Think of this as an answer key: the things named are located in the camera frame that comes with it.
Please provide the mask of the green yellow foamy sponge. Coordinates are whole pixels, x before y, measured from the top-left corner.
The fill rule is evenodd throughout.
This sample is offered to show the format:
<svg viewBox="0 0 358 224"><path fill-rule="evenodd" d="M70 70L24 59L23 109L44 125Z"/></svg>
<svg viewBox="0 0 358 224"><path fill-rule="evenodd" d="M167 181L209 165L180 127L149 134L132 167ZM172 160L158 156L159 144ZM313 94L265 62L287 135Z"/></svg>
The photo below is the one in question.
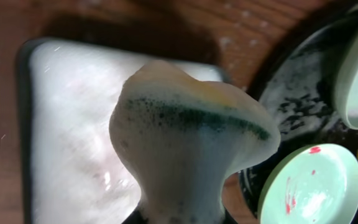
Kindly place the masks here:
<svg viewBox="0 0 358 224"><path fill-rule="evenodd" d="M280 144L278 126L247 93L162 60L124 82L109 133L141 189L127 223L232 223L224 181Z"/></svg>

